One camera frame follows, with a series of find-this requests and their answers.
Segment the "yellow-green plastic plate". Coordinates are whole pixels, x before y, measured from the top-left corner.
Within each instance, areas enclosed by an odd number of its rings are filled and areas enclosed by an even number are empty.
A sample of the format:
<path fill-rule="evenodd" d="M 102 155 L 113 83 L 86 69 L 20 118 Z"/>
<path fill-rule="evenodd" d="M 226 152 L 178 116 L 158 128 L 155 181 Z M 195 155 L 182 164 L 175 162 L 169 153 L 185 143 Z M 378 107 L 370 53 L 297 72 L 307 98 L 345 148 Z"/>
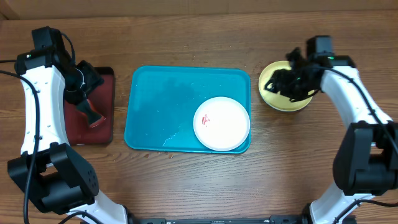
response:
<path fill-rule="evenodd" d="M 290 70 L 291 67 L 288 61 L 276 61 L 269 64 L 260 74 L 258 81 L 259 93 L 262 99 L 272 108 L 284 111 L 293 112 L 305 108 L 312 100 L 309 97 L 305 100 L 298 102 L 291 102 L 288 97 L 282 96 L 279 93 L 272 93 L 264 89 L 265 84 L 270 80 L 271 75 L 275 70 L 287 69 Z"/>

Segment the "white plastic plate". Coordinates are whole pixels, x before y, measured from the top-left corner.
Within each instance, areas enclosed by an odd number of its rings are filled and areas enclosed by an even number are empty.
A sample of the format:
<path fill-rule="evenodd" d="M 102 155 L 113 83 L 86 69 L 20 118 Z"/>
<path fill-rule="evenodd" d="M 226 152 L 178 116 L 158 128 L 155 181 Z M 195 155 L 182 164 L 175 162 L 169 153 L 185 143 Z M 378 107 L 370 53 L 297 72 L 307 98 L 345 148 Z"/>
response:
<path fill-rule="evenodd" d="M 249 137 L 250 117 L 238 101 L 218 96 L 203 102 L 193 117 L 197 139 L 208 149 L 227 152 L 237 149 Z"/>

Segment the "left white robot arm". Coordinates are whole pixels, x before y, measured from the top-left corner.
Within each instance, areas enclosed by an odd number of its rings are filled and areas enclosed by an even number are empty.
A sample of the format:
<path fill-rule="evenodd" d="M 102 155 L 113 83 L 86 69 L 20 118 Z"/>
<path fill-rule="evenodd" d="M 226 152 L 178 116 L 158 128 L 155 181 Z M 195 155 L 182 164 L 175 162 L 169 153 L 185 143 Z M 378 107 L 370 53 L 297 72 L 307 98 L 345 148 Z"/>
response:
<path fill-rule="evenodd" d="M 72 101 L 90 126 L 105 121 L 87 99 L 104 82 L 97 70 L 56 50 L 18 55 L 15 70 L 25 91 L 25 137 L 20 157 L 7 163 L 7 171 L 23 191 L 24 204 L 85 223 L 137 223 L 124 205 L 100 191 L 93 166 L 68 142 L 65 101 Z"/>

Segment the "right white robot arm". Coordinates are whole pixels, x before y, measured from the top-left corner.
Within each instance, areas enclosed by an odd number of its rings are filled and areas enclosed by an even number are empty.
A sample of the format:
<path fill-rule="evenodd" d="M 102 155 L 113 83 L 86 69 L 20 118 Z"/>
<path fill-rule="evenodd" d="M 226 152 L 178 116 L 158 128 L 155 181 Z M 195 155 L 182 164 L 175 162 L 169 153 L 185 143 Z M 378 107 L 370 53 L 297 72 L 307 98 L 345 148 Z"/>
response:
<path fill-rule="evenodd" d="M 363 203 L 396 207 L 374 198 L 397 189 L 397 123 L 364 87 L 349 56 L 330 49 L 302 57 L 299 48 L 285 61 L 269 64 L 259 78 L 263 100 L 277 110 L 290 101 L 326 94 L 346 127 L 333 161 L 333 182 L 306 206 L 300 223 L 355 223 L 349 214 Z"/>

